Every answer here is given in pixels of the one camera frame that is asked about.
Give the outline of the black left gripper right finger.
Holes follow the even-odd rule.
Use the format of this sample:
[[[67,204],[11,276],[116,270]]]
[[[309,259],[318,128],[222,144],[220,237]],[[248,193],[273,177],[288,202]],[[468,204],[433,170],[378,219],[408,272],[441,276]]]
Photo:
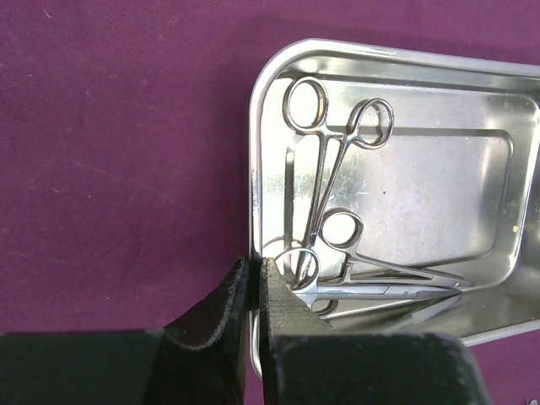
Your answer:
[[[262,261],[259,356],[267,404],[489,404],[470,352],[440,333],[333,330]]]

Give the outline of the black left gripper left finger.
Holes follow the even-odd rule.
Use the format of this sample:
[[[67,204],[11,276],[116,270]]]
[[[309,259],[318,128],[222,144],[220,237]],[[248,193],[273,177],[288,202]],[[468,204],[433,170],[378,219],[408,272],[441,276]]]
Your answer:
[[[3,404],[242,404],[249,263],[161,329],[6,333]]]

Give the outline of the steel surgical scissors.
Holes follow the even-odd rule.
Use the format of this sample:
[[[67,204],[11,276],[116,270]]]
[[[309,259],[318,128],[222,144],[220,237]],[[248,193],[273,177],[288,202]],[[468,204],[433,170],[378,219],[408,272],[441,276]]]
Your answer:
[[[340,243],[325,236],[326,222],[336,217],[348,218],[354,225],[350,236]],[[319,310],[319,315],[329,312],[340,300],[443,300],[458,296],[474,286],[474,282],[453,273],[396,264],[358,253],[363,230],[360,216],[345,208],[330,208],[323,214],[316,237],[327,247],[344,254],[340,276],[335,279],[320,279],[321,259],[310,247],[293,246],[275,257],[278,261],[282,257],[305,255],[313,262],[315,269],[309,279],[299,281],[291,289],[308,308],[318,301],[326,301],[328,307]]]

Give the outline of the stainless steel instrument tray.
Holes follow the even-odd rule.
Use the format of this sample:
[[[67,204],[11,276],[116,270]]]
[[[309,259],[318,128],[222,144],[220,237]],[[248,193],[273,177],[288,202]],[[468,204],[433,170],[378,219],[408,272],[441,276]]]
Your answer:
[[[316,237],[330,208],[362,219],[358,253],[474,282],[443,300],[307,307],[330,327],[469,346],[538,330],[537,66],[301,40],[260,72],[248,131],[250,259],[273,259],[293,294],[315,265],[275,259],[290,247],[340,276],[344,254]]]

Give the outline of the purple surgical cloth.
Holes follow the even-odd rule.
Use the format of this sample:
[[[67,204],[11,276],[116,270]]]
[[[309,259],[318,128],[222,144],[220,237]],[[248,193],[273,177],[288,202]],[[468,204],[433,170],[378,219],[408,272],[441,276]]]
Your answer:
[[[325,38],[536,64],[536,1],[4,1],[1,328],[159,328],[248,249],[247,106]]]

